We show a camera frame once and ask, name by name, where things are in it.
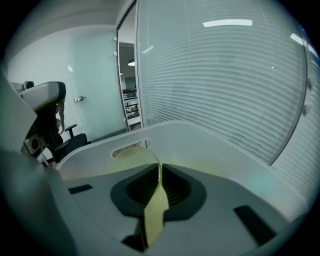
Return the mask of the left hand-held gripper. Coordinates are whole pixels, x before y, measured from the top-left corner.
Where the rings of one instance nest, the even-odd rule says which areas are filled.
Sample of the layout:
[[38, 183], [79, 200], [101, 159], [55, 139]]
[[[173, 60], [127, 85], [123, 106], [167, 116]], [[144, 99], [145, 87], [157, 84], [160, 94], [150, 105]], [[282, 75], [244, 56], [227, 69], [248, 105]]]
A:
[[63, 111], [66, 85], [48, 81], [17, 93], [3, 71], [0, 72], [0, 149], [39, 155], [60, 134], [56, 126], [56, 105]]

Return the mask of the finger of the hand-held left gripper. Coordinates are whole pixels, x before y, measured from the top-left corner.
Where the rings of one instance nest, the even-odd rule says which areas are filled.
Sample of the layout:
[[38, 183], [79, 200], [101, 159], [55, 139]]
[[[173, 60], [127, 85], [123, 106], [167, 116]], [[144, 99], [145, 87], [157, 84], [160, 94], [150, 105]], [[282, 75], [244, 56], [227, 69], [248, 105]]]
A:
[[15, 256], [75, 256], [74, 239], [37, 160], [1, 151], [1, 241]]

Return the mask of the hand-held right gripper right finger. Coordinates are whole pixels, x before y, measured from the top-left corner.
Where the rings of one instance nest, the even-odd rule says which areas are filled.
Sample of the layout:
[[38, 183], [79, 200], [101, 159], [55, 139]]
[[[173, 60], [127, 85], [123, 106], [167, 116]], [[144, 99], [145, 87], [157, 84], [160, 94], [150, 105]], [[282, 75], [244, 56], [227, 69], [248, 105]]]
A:
[[249, 206], [276, 234], [286, 218], [240, 184], [205, 172], [174, 165], [174, 169], [201, 182], [206, 189], [202, 208], [188, 220], [167, 221], [149, 248], [151, 256], [240, 256], [258, 243], [234, 211]]

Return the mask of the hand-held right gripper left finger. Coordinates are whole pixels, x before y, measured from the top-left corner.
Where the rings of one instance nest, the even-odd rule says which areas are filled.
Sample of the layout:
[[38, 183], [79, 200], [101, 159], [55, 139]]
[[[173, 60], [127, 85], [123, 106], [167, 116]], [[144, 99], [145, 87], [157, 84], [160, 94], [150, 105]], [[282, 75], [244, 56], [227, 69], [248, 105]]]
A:
[[149, 246], [144, 210], [158, 186], [156, 163], [66, 181], [84, 213], [112, 237], [139, 252]]

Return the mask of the person's left hand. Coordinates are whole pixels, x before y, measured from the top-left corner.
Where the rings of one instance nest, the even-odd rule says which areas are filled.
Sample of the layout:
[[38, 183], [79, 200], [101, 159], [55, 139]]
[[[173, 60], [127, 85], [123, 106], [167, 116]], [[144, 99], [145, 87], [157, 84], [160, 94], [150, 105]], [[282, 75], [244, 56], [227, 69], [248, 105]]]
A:
[[60, 110], [60, 106], [58, 104], [55, 105], [55, 117], [56, 117], [56, 128], [59, 134], [63, 132], [63, 118], [64, 118], [64, 113], [62, 110]]

